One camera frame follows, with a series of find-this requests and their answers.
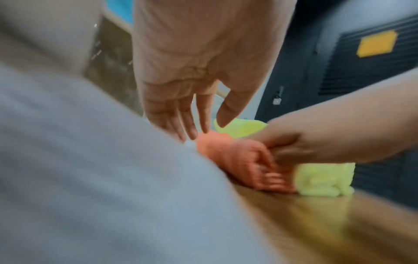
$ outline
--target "hand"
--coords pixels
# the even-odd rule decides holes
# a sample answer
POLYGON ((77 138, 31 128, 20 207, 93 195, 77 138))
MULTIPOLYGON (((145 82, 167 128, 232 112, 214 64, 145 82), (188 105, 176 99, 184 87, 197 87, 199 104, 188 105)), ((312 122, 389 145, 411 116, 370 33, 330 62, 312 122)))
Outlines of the hand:
POLYGON ((418 143, 418 70, 273 119, 249 139, 281 165, 366 163, 418 143))
POLYGON ((203 132, 218 80, 231 89, 217 113, 237 117, 274 64, 296 0, 136 0, 135 78, 147 118, 182 141, 203 132))

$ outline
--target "yellow sticker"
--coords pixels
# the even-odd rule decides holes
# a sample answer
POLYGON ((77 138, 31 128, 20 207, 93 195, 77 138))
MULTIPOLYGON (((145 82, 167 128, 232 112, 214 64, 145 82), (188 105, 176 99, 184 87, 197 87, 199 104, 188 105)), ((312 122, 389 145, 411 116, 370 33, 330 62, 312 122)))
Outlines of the yellow sticker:
POLYGON ((388 30, 361 38, 357 49, 360 58, 390 53, 395 45, 398 33, 388 30))

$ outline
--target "lock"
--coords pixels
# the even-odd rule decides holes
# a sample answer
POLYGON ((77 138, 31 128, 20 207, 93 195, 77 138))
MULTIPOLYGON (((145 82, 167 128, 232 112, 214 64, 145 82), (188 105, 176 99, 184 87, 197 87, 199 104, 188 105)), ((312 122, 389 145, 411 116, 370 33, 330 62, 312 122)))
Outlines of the lock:
POLYGON ((279 91, 276 93, 276 96, 273 98, 273 105, 279 105, 282 102, 282 94, 284 87, 280 86, 279 91))

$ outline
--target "towel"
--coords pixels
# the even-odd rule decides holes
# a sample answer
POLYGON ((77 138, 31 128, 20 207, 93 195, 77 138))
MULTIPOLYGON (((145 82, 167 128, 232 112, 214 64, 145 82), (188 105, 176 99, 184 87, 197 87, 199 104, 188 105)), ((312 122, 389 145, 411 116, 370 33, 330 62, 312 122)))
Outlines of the towel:
POLYGON ((199 134, 197 151, 212 160, 233 178, 256 190, 292 194, 294 167, 279 167, 267 147, 258 141, 233 139, 228 134, 210 131, 199 134))

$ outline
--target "wooden table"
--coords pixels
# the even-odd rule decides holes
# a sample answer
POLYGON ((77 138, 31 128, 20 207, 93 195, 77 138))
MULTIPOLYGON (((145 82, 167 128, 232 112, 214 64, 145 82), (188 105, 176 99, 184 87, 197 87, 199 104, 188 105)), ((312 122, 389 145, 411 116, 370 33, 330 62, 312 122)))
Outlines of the wooden table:
POLYGON ((418 263, 416 211, 360 191, 324 198, 235 189, 289 264, 418 263))

